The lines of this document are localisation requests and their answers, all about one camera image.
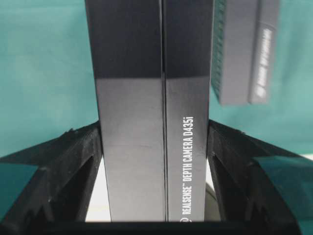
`box spine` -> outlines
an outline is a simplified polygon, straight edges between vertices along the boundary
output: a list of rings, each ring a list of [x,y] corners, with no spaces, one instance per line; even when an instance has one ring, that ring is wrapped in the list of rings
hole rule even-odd
[[[275,55],[279,0],[259,0],[249,102],[266,103]]]
[[[160,7],[86,0],[113,222],[165,221]]]
[[[248,103],[258,0],[215,0],[212,87],[221,105]]]
[[[204,221],[213,1],[163,3],[168,220]]]

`teal fabric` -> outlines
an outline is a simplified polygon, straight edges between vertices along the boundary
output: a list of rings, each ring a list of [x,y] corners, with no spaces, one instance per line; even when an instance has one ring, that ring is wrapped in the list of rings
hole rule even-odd
[[[313,234],[313,161],[283,156],[255,160],[297,219],[302,234]]]
[[[34,165],[0,164],[0,221],[36,172]]]
[[[313,153],[313,1],[280,2],[269,103],[221,106],[212,90],[209,115],[287,150]]]
[[[0,156],[98,120],[84,0],[1,0],[0,35]]]
[[[313,1],[281,0],[268,105],[210,118],[297,153],[313,153]],[[98,120],[84,0],[0,1],[0,156]]]

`green tape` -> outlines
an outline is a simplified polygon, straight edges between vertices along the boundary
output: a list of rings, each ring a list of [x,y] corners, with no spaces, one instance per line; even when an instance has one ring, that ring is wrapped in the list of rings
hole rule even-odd
[[[313,161],[282,156],[255,160],[297,219],[302,234],[313,234]]]
[[[37,167],[22,164],[0,164],[0,221],[10,210]]]

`black box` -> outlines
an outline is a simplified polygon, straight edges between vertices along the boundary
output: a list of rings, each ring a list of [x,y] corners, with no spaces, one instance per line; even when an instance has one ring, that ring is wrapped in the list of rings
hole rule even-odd
[[[86,7],[111,219],[165,221],[161,4]]]
[[[166,0],[169,221],[204,221],[212,0]]]

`white surface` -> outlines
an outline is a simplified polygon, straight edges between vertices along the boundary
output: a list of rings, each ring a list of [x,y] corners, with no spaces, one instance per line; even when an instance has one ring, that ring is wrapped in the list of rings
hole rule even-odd
[[[304,154],[303,157],[313,161],[313,154]]]
[[[206,182],[214,190],[209,161],[206,160]]]
[[[89,208],[86,216],[87,222],[110,222],[110,208],[108,200],[107,180],[101,159],[96,181],[94,183]]]

